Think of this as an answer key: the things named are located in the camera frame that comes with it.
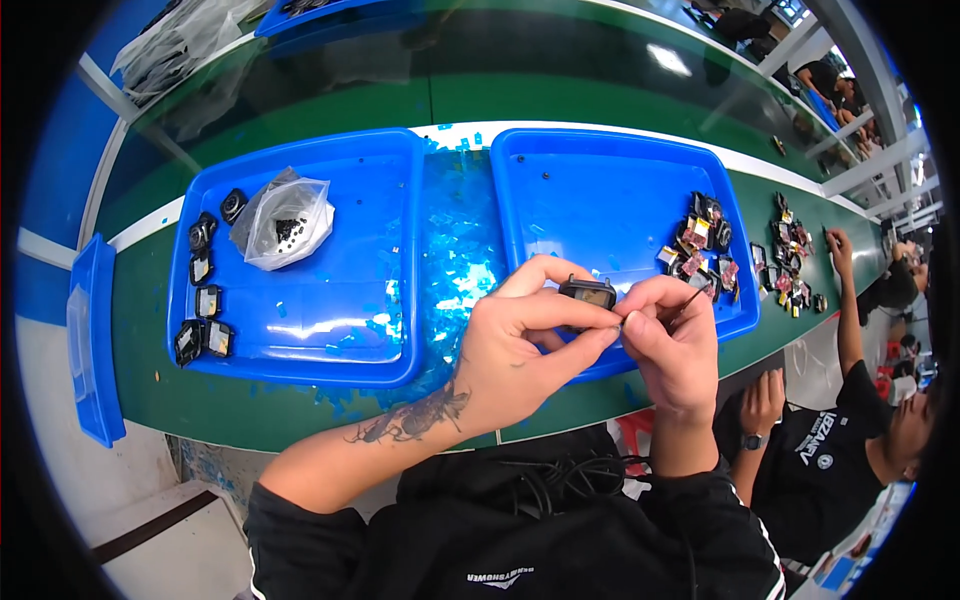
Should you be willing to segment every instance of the worker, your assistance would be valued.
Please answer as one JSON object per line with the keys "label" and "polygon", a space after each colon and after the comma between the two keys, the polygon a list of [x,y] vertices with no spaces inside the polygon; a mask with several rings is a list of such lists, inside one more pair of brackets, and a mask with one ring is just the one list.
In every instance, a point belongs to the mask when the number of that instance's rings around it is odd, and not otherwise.
{"label": "worker", "polygon": [[768,372],[729,399],[714,424],[744,504],[781,556],[805,564],[848,536],[886,486],[916,477],[939,399],[936,381],[896,410],[880,398],[863,360],[852,244],[842,229],[828,231],[828,244],[841,281],[836,407],[783,411],[781,374]]}
{"label": "worker", "polygon": [[860,326],[867,326],[870,313],[878,307],[904,310],[926,291],[927,266],[919,262],[915,253],[918,252],[914,242],[898,242],[894,245],[893,262],[887,273],[856,299]]}
{"label": "worker", "polygon": [[894,367],[892,375],[881,375],[880,378],[890,383],[890,395],[887,401],[891,406],[900,406],[901,402],[917,393],[917,375],[913,361],[900,361]]}
{"label": "worker", "polygon": [[[254,595],[782,596],[760,521],[717,470],[709,299],[693,299],[671,338],[656,317],[690,300],[688,284],[647,279],[611,312],[543,287],[571,274],[592,279],[560,258],[533,257],[477,302],[441,389],[316,434],[267,466],[245,525]],[[588,330],[564,345],[552,332],[562,324]],[[638,499],[620,491],[624,464],[602,425],[434,456],[530,417],[617,339],[658,407],[653,474]],[[534,341],[552,351],[541,355]],[[396,504],[369,525],[347,508],[398,474]]]}
{"label": "worker", "polygon": [[823,60],[808,62],[797,69],[794,75],[819,96],[833,114],[845,108],[856,115],[867,104],[856,78],[841,77],[835,68]]}

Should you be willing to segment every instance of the red stool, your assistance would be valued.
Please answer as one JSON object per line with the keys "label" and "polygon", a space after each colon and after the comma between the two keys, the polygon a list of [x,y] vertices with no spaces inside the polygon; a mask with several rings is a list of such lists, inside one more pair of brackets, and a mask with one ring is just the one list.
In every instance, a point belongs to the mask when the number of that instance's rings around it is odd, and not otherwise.
{"label": "red stool", "polygon": [[[640,454],[639,445],[636,443],[636,432],[653,433],[654,417],[656,416],[655,407],[650,406],[616,420],[616,424],[620,425],[620,431],[623,432],[623,443],[627,446],[627,451],[634,456]],[[647,471],[643,470],[643,465],[630,465],[627,467],[627,474],[641,477],[647,474]]]}
{"label": "red stool", "polygon": [[874,381],[874,386],[876,387],[876,392],[880,394],[880,397],[886,398],[890,396],[890,382],[886,379],[877,379]]}
{"label": "red stool", "polygon": [[887,342],[887,360],[900,358],[900,342]]}

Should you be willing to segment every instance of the arm tattoo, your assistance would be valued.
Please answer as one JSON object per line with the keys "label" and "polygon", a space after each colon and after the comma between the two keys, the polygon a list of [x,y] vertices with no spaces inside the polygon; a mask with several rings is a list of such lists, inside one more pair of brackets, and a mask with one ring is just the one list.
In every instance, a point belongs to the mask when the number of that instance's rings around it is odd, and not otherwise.
{"label": "arm tattoo", "polygon": [[458,362],[450,380],[441,389],[416,402],[395,408],[371,423],[357,426],[356,434],[344,440],[351,444],[361,441],[370,444],[379,442],[380,438],[393,438],[394,442],[419,440],[434,423],[447,419],[460,431],[457,419],[469,402],[470,390],[453,393],[453,382],[459,370]]}

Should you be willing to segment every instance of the plastic bag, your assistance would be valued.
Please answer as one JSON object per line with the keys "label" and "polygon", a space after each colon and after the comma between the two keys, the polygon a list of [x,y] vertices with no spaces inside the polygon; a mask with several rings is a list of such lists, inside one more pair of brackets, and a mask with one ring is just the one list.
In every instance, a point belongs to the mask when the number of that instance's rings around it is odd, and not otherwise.
{"label": "plastic bag", "polygon": [[267,191],[253,215],[244,261],[273,271],[312,254],[333,231],[329,186],[299,178]]}
{"label": "plastic bag", "polygon": [[144,105],[239,38],[237,23],[260,4],[261,0],[183,0],[120,49],[110,75],[119,70],[124,91]]}
{"label": "plastic bag", "polygon": [[294,171],[293,167],[283,169],[274,177],[274,180],[253,194],[253,197],[250,198],[247,205],[240,210],[236,221],[233,222],[233,227],[230,228],[230,241],[236,244],[237,250],[240,251],[241,254],[247,255],[247,240],[250,239],[250,230],[253,229],[253,218],[256,217],[256,208],[260,206],[263,195],[275,187],[280,187],[284,183],[298,179],[300,179],[300,175]]}

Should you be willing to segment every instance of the blue plastic tray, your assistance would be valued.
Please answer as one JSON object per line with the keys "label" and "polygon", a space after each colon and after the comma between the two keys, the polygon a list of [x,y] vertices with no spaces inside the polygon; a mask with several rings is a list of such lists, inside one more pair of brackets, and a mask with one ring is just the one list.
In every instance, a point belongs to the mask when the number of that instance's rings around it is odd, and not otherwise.
{"label": "blue plastic tray", "polygon": [[[270,58],[277,60],[299,56],[328,43],[348,38],[354,44],[354,52],[362,48],[375,56],[377,51],[387,51],[387,46],[383,44],[388,42],[386,39],[369,36],[386,32],[396,32],[395,50],[400,50],[403,44],[402,32],[412,30],[426,20],[422,4],[422,0],[384,0],[377,5],[381,11],[378,15],[354,20],[338,14],[320,21],[310,21],[274,36],[270,40]],[[346,49],[341,48],[340,51],[346,52]],[[357,68],[356,64],[352,63],[351,68]]]}
{"label": "blue plastic tray", "polygon": [[[220,219],[239,187],[251,198],[281,170],[329,180],[333,232],[310,256],[276,271],[243,260]],[[420,365],[417,280],[422,141],[406,129],[343,133],[276,146],[204,169],[187,188],[170,269],[167,352],[196,288],[187,274],[187,231],[202,211],[217,217],[213,271],[223,292],[216,321],[234,332],[232,355],[202,354],[202,372],[283,383],[393,388]]]}
{"label": "blue plastic tray", "polygon": [[66,337],[81,430],[108,448],[127,435],[113,377],[110,303],[116,250],[96,233],[73,261]]}
{"label": "blue plastic tray", "polygon": [[[624,133],[507,130],[490,155],[510,270],[534,253],[554,254],[601,281],[609,277],[620,298],[636,281],[664,272],[656,256],[674,245],[690,212],[690,192],[713,196],[733,229],[730,254],[741,277],[739,300],[725,292],[714,304],[717,337],[723,342],[756,327],[760,300],[750,240],[714,153]],[[717,270],[716,252],[704,254]],[[617,342],[571,383],[635,368]]]}
{"label": "blue plastic tray", "polygon": [[[275,36],[276,34],[286,31],[291,27],[296,27],[301,23],[312,21],[313,19],[320,18],[321,16],[334,14],[335,12],[343,11],[345,9],[365,7],[369,4],[376,4],[384,1],[386,0],[337,0],[335,2],[330,2],[326,6],[319,7],[318,9],[314,9],[312,11],[307,11],[303,14],[299,14],[293,18],[290,18],[286,13],[280,12],[280,9],[283,8],[284,4],[286,4],[286,0],[276,0],[274,7],[263,16],[263,20],[261,20],[260,24],[256,26],[253,36]],[[363,10],[363,14],[359,15],[359,17],[362,18],[376,15],[376,9],[366,9]]]}
{"label": "blue plastic tray", "polygon": [[824,123],[827,124],[827,127],[831,128],[835,132],[840,131],[840,124],[837,123],[836,117],[833,116],[833,113],[830,112],[830,109],[826,104],[824,104],[824,101],[820,98],[820,96],[814,94],[808,89],[805,89],[804,97],[806,98],[807,103],[810,104],[810,107],[813,108],[814,112],[819,114],[820,118],[824,120]]}

